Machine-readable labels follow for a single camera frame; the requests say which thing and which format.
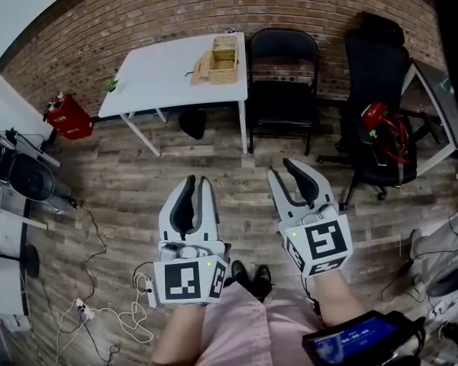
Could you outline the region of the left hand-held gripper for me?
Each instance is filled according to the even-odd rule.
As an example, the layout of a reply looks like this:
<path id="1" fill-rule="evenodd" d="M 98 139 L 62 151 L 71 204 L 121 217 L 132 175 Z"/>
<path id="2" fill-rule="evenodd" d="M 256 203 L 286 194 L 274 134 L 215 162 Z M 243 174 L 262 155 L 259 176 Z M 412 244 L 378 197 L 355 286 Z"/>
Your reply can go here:
<path id="1" fill-rule="evenodd" d="M 163 304 L 217 303 L 221 298 L 231 244 L 218 240 L 218 212 L 210 181 L 202 176 L 193 227 L 195 176 L 169 194 L 159 214 L 160 260 L 153 263 L 154 284 Z M 169 240 L 198 240 L 168 242 Z"/>

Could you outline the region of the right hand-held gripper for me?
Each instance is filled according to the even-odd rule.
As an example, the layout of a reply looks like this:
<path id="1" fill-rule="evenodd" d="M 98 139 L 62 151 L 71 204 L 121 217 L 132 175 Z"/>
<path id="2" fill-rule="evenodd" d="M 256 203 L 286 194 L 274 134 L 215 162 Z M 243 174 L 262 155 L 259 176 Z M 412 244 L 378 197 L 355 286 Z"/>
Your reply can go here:
<path id="1" fill-rule="evenodd" d="M 279 173 L 268 169 L 284 250 L 304 278 L 341 268 L 353 254 L 353 243 L 347 216 L 338 213 L 329 181 L 298 160 L 284 158 L 283 165 L 303 198 L 292 198 Z"/>

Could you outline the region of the wicker tissue box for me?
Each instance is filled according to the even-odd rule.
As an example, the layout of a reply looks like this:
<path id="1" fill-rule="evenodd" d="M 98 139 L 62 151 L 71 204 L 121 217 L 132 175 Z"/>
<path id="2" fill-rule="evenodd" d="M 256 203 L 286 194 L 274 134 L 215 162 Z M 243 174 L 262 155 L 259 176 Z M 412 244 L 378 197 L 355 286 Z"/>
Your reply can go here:
<path id="1" fill-rule="evenodd" d="M 212 85 L 237 81 L 238 42 L 236 36 L 219 36 L 195 63 L 190 85 L 208 82 Z"/>

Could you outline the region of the person's left forearm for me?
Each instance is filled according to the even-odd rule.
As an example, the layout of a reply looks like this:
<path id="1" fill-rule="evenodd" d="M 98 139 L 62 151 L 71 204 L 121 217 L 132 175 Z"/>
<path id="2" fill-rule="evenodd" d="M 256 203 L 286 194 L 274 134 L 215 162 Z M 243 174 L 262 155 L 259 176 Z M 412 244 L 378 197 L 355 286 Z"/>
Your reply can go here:
<path id="1" fill-rule="evenodd" d="M 194 366 L 201 354 L 204 320 L 204 305 L 178 305 L 156 341 L 151 366 Z"/>

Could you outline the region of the person's right forearm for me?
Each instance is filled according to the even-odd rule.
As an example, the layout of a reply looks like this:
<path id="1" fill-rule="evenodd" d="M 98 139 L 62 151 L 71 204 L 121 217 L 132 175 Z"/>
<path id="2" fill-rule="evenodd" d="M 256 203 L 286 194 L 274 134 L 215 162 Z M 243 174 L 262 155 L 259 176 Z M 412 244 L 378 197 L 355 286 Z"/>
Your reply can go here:
<path id="1" fill-rule="evenodd" d="M 338 270 L 314 276 L 314 289 L 326 327 L 340 325 L 366 312 Z"/>

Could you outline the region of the red toolbox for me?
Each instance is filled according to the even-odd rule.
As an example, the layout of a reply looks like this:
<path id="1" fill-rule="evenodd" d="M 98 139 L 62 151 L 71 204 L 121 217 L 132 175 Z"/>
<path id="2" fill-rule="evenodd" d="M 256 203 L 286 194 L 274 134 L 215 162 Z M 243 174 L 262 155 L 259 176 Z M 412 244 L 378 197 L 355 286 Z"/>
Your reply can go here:
<path id="1" fill-rule="evenodd" d="M 55 130 L 68 140 L 90 136 L 93 128 L 92 118 L 80 107 L 71 94 L 60 92 L 53 97 L 43 115 Z"/>

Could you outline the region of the black shoe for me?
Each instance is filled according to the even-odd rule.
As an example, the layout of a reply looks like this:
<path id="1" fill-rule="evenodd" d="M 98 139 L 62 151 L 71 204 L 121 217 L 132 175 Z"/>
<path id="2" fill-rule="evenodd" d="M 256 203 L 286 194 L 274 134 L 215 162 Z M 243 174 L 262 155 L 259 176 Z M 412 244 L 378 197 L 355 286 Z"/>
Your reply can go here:
<path id="1" fill-rule="evenodd" d="M 235 260 L 231 265 L 231 278 L 243 287 L 250 284 L 250 278 L 244 264 Z"/>
<path id="2" fill-rule="evenodd" d="M 272 289 L 273 284 L 270 270 L 266 265 L 260 265 L 253 277 L 251 294 L 262 303 Z"/>

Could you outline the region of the black folding chair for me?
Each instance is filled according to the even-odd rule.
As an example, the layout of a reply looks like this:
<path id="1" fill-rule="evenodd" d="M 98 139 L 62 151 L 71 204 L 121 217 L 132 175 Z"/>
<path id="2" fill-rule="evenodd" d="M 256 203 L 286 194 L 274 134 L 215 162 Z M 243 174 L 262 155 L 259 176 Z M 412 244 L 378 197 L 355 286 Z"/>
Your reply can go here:
<path id="1" fill-rule="evenodd" d="M 311 135 L 320 123 L 317 112 L 320 51 L 310 34 L 302 30 L 266 28 L 256 32 L 248 43 L 247 116 L 249 149 L 253 152 L 256 127 L 299 127 L 306 130 L 305 155 L 310 151 Z M 260 63 L 313 67 L 310 82 L 256 80 Z"/>

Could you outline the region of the person's pink trousers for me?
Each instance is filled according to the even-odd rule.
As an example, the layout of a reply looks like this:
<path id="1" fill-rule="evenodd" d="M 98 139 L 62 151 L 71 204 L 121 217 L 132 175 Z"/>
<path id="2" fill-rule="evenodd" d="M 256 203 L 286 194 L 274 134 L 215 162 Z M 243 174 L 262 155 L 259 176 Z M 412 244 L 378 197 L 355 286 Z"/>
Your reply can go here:
<path id="1" fill-rule="evenodd" d="M 322 329 L 309 299 L 274 287 L 260 302 L 233 283 L 205 309 L 195 366 L 313 366 L 302 337 Z"/>

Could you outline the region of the white table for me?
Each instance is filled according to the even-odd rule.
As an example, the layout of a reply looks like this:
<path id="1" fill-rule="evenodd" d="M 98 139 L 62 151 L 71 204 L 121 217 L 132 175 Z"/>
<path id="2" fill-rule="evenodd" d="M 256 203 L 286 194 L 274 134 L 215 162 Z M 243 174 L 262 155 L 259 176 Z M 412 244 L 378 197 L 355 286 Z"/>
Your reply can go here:
<path id="1" fill-rule="evenodd" d="M 191 104 L 238 103 L 243 154 L 248 153 L 246 108 L 247 59 L 243 32 L 237 38 L 237 81 L 226 85 L 191 85 L 189 72 L 196 60 L 213 46 L 218 34 L 187 37 L 154 43 L 129 52 L 115 77 L 115 90 L 109 92 L 98 112 L 100 118 L 119 116 L 154 153 L 160 152 L 133 122 L 139 111 L 155 110 L 166 121 L 164 109 Z"/>

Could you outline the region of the black office chair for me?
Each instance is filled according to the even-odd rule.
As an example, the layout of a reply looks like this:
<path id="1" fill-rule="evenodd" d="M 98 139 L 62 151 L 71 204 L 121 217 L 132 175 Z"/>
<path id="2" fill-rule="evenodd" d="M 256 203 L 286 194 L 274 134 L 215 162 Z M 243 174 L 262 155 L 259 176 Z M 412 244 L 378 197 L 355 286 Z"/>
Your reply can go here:
<path id="1" fill-rule="evenodd" d="M 318 162 L 351 165 L 353 178 L 346 200 L 339 204 L 347 210 L 358 184 L 379 189 L 378 199 L 387 197 L 389 187 L 399 187 L 417 177 L 417 152 L 411 123 L 399 110 L 402 84 L 410 66 L 402 29 L 394 21 L 369 12 L 361 12 L 357 28 L 344 35 L 350 71 L 350 93 L 340 107 L 341 138 L 336 156 L 318 157 Z M 407 164 L 398 164 L 384 155 L 373 142 L 361 114 L 372 103 L 385 104 L 405 123 L 409 137 Z"/>

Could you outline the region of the black device with blue screen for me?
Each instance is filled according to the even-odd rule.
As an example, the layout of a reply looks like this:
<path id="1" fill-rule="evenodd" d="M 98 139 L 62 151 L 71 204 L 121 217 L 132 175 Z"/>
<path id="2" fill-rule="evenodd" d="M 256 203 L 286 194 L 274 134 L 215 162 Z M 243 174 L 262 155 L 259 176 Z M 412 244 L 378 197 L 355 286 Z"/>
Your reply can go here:
<path id="1" fill-rule="evenodd" d="M 314 366 L 420 366 L 426 318 L 371 310 L 340 325 L 302 337 Z"/>

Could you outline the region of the black round fan head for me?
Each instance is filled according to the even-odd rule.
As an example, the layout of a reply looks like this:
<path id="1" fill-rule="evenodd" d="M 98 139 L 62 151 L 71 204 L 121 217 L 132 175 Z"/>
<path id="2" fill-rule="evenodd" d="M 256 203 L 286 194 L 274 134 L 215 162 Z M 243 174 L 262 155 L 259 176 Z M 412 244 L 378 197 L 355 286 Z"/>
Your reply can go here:
<path id="1" fill-rule="evenodd" d="M 16 155 L 8 181 L 16 192 L 32 201 L 46 201 L 53 195 L 55 188 L 50 169 L 24 153 Z"/>

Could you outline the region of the black round stand base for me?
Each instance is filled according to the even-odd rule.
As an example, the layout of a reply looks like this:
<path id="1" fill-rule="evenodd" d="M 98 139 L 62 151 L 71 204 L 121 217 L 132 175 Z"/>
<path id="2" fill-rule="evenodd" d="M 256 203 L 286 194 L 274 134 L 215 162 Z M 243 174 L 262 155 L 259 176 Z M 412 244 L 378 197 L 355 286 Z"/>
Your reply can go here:
<path id="1" fill-rule="evenodd" d="M 37 278 L 40 270 L 40 260 L 37 249 L 29 244 L 25 248 L 24 268 L 27 275 L 31 278 Z"/>

